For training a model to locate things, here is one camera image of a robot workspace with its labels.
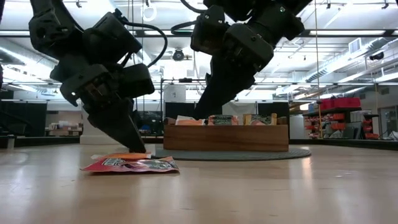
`wooden table surface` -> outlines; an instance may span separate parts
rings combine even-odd
[[[1,152],[0,223],[397,223],[398,152],[301,147],[313,156],[177,161],[179,175],[79,170],[93,154],[123,151],[117,146]]]

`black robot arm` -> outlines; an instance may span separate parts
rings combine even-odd
[[[142,63],[125,67],[130,56],[142,48],[124,27],[156,27],[130,23],[121,12],[108,12],[92,28],[82,29],[62,0],[31,0],[34,16],[29,22],[33,47],[57,60],[50,77],[62,83],[60,92],[77,106],[81,99],[88,120],[108,136],[130,149],[145,152],[133,122],[132,98],[154,92],[148,67]]]
[[[208,9],[193,10],[200,14],[196,21],[172,28],[173,33],[182,34],[177,29],[195,24],[191,48],[213,56],[211,78],[195,108],[195,118],[206,118],[254,84],[254,75],[272,60],[279,40],[292,40],[304,30],[296,15],[310,1],[204,0]],[[224,14],[235,22],[247,22],[230,25]]]

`snack package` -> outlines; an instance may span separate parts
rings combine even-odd
[[[211,115],[208,125],[239,125],[239,119],[235,115]]]
[[[196,125],[203,126],[205,125],[204,119],[195,120],[195,118],[187,117],[187,116],[177,116],[177,120],[175,125]]]
[[[82,168],[88,172],[170,172],[179,171],[173,157],[163,159],[129,159],[131,154],[112,154],[96,160],[88,167]]]
[[[277,114],[272,113],[270,116],[258,114],[245,114],[243,116],[244,125],[276,125]]]

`wooden box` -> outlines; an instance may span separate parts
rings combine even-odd
[[[166,125],[164,149],[191,151],[288,151],[288,126]]]

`round gray mat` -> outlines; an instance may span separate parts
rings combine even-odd
[[[246,151],[181,151],[156,149],[155,158],[172,156],[181,161],[270,161],[295,159],[311,156],[305,149],[289,149],[288,152],[246,152]]]

